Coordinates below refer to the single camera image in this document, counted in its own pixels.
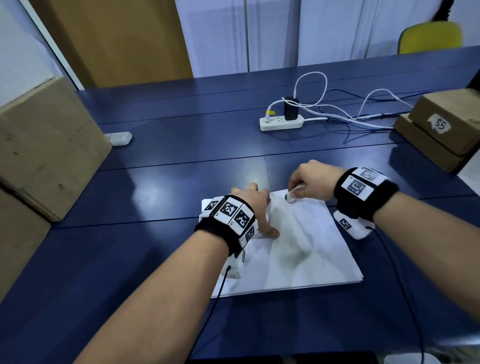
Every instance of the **electrical outlet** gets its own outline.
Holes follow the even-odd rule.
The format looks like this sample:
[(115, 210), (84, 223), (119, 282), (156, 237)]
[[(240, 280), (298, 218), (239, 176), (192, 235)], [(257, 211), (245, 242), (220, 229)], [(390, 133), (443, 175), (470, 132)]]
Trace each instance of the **electrical outlet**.
[(269, 121), (266, 118), (260, 118), (260, 130), (268, 132), (270, 130), (284, 130), (301, 128), (303, 125), (303, 116), (298, 115), (296, 120), (285, 120), (285, 116), (271, 116)]

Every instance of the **wooden door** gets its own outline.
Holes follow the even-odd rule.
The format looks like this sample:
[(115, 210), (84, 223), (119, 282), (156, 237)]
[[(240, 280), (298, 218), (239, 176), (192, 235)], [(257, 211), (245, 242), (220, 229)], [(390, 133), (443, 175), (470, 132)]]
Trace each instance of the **wooden door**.
[(85, 88), (192, 77), (175, 0), (30, 0)]

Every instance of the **cardboard box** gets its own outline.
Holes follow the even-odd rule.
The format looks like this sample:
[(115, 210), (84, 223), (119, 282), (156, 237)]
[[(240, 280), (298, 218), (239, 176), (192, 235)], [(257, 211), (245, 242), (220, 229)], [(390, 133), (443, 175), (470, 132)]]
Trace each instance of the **cardboard box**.
[(409, 114), (400, 115), (394, 128), (445, 172), (459, 169), (468, 159), (467, 156), (457, 156), (441, 145), (430, 134), (414, 124)]
[(452, 153), (471, 154), (480, 144), (480, 93), (464, 88), (423, 95), (410, 119)]
[(49, 229), (48, 221), (0, 189), (0, 302)]
[(63, 77), (0, 108), (0, 183), (62, 220), (111, 144)]

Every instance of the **forearm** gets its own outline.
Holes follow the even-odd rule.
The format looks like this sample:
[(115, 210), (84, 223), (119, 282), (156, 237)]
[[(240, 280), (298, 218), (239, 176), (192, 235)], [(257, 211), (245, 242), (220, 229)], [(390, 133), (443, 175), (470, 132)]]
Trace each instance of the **forearm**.
[(450, 299), (480, 320), (480, 229), (402, 193), (373, 219)]
[(75, 363), (183, 363), (227, 257), (221, 238), (197, 231), (120, 306)]

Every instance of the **wristband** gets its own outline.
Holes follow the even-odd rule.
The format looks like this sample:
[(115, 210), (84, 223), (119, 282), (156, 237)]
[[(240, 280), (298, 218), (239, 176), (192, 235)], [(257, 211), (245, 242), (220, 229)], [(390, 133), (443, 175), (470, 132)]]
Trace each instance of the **wristband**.
[(199, 216), (197, 230), (222, 238), (228, 245), (228, 255), (238, 255), (257, 232), (258, 221), (248, 203), (229, 194), (210, 201)]
[(337, 209), (349, 218), (373, 221), (373, 215), (398, 191), (388, 177), (371, 168), (350, 168), (334, 190)]

